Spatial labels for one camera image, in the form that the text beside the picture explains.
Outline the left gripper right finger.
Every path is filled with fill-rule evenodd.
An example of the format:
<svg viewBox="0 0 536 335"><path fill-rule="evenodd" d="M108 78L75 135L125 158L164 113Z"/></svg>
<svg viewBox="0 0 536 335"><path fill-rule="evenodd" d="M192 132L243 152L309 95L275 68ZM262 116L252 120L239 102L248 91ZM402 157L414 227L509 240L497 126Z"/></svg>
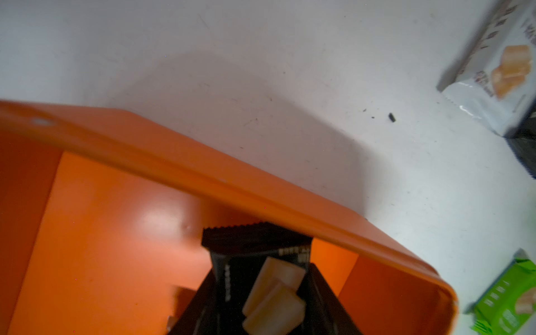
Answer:
<svg viewBox="0 0 536 335"><path fill-rule="evenodd" d="M307 273L307 334L362 334L313 263Z"/></svg>

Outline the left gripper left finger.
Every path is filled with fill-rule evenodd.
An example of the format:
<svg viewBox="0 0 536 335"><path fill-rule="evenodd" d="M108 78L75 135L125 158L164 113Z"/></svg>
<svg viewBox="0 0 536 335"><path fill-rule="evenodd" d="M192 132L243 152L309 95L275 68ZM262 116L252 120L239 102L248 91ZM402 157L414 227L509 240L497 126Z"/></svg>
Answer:
<svg viewBox="0 0 536 335"><path fill-rule="evenodd" d="M209 270L179 317L168 318L167 334L217 334L216 279Z"/></svg>

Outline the black cookie packet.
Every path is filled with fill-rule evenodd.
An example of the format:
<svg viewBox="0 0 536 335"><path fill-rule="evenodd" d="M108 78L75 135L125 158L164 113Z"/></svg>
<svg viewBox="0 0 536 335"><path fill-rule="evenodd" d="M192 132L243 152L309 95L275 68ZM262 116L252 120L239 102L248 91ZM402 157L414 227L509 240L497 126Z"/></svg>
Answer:
<svg viewBox="0 0 536 335"><path fill-rule="evenodd" d="M506 137L506 142L518 162L535 179L535 102L517 129Z"/></svg>
<svg viewBox="0 0 536 335"><path fill-rule="evenodd" d="M244 321L281 283L308 304L292 334L333 334L308 274L312 241L268 222L204 229L202 246L210 253L216 279L216 332L245 334Z"/></svg>

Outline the orange storage box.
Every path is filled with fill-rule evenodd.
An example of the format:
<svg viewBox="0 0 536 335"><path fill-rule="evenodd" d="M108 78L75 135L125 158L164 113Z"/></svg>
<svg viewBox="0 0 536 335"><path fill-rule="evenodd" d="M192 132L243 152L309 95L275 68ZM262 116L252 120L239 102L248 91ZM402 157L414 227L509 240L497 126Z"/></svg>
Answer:
<svg viewBox="0 0 536 335"><path fill-rule="evenodd" d="M1 102L1 333L164 334L205 228L268 221L365 334L449 334L454 289L363 216L123 110Z"/></svg>

